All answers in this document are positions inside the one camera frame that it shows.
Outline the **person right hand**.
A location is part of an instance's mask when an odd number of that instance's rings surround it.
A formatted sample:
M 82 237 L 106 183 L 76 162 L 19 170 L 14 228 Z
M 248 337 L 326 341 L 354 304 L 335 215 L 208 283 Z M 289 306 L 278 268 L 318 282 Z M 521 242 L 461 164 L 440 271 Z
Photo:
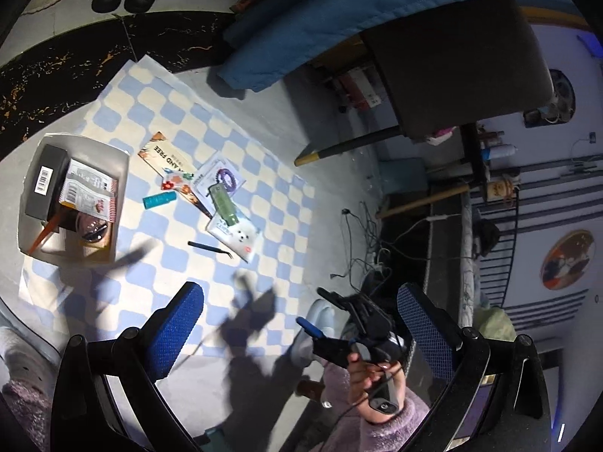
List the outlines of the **person right hand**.
M 353 352 L 347 356 L 349 365 L 349 404 L 355 405 L 357 412 L 374 425 L 382 425 L 393 418 L 393 414 L 381 413 L 369 405 L 369 393 L 380 381 L 385 373 L 392 375 L 392 384 L 396 390 L 396 400 L 399 402 L 399 410 L 404 407 L 406 395 L 406 377 L 402 371 L 401 363 L 382 362 L 372 364 L 362 359 L 359 353 Z

